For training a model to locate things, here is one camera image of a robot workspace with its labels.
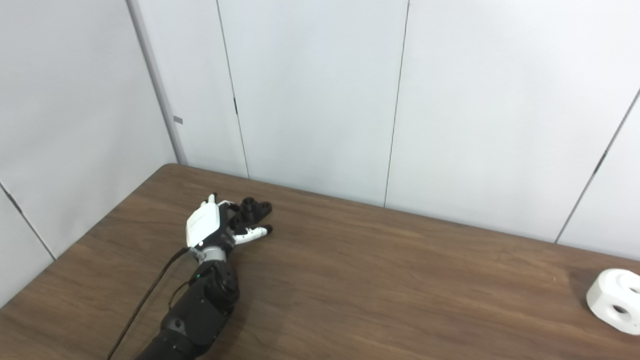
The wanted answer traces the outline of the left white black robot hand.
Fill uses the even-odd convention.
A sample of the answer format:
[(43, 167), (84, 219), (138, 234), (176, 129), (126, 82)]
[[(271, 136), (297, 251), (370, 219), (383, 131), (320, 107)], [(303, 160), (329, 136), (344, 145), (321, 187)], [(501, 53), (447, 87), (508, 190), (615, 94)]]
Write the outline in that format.
[(240, 203), (217, 201), (212, 193), (186, 221), (186, 247), (201, 265), (211, 261), (226, 261), (238, 245), (262, 239), (274, 230), (261, 222), (272, 213), (270, 202), (253, 197)]

